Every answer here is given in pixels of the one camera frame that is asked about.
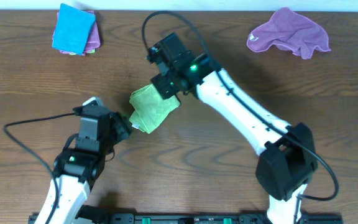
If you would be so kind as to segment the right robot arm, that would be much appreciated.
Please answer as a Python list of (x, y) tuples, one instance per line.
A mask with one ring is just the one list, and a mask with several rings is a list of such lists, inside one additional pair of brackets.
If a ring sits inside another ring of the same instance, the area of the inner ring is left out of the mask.
[(316, 159), (295, 141), (313, 146), (304, 124), (290, 125), (254, 101), (208, 54), (195, 57), (174, 33), (148, 48), (147, 59), (158, 66), (151, 79), (166, 100), (178, 92), (197, 99), (226, 118), (258, 155), (256, 178), (269, 194), (271, 223), (298, 223), (301, 194), (317, 169)]

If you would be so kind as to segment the green microfiber cloth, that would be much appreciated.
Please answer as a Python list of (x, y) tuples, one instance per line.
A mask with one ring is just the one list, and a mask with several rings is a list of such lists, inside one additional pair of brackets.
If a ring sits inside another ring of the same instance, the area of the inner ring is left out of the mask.
[(153, 84), (132, 92), (129, 103), (134, 108), (129, 118), (132, 127), (147, 134), (157, 129), (170, 112), (180, 105), (176, 96), (164, 100)]

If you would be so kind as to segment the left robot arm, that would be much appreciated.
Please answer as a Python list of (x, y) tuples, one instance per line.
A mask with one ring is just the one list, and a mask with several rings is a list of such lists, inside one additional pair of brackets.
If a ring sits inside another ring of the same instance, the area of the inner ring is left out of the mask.
[(54, 161), (53, 179), (36, 223), (73, 223), (104, 170), (106, 156), (131, 134), (128, 118), (105, 106), (79, 106), (73, 112), (81, 118), (80, 130), (67, 139)]

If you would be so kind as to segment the blue folded cloth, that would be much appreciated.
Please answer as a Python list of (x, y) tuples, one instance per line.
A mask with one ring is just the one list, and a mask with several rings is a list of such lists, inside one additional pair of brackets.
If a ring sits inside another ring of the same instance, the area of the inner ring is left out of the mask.
[(52, 47), (78, 55), (82, 54), (95, 22), (94, 14), (61, 3)]

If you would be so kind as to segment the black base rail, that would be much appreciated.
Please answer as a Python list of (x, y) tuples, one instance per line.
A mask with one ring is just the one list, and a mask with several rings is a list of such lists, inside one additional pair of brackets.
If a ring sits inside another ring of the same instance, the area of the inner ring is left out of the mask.
[(100, 208), (84, 205), (71, 223), (89, 224), (269, 224), (264, 213), (156, 215), (132, 213), (108, 213)]

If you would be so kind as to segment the purple crumpled cloth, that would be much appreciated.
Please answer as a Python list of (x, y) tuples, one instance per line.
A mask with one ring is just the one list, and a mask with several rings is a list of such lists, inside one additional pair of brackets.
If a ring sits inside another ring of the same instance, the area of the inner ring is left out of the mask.
[(247, 46), (257, 53), (276, 46), (303, 60), (310, 59), (314, 51), (331, 51), (328, 33), (319, 24), (287, 7), (275, 11), (268, 22), (250, 32)]

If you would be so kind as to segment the purple folded cloth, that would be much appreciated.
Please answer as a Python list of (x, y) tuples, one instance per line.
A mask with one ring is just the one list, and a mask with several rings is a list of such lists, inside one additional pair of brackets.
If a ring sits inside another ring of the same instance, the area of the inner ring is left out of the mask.
[[(94, 14), (94, 11), (92, 11), (92, 10), (86, 11), (86, 12), (88, 12), (90, 14)], [(93, 25), (93, 28), (92, 28), (91, 32), (89, 33), (88, 40), (87, 40), (87, 43), (85, 45), (84, 51), (91, 50), (91, 49), (97, 49), (100, 46), (101, 46), (101, 38), (99, 36), (99, 30), (98, 30), (97, 22), (95, 21), (94, 25)], [(59, 50), (59, 52), (61, 54), (70, 53), (69, 51), (64, 51), (64, 50)]]

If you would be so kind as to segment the green folded cloth bottom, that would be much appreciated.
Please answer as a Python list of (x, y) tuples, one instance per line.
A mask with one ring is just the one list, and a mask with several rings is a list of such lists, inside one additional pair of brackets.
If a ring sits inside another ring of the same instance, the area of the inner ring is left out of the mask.
[(96, 49), (91, 49), (91, 50), (87, 50), (84, 51), (82, 54), (76, 54), (73, 52), (68, 53), (69, 55), (81, 55), (81, 56), (85, 56), (86, 54), (94, 54), (96, 52)]

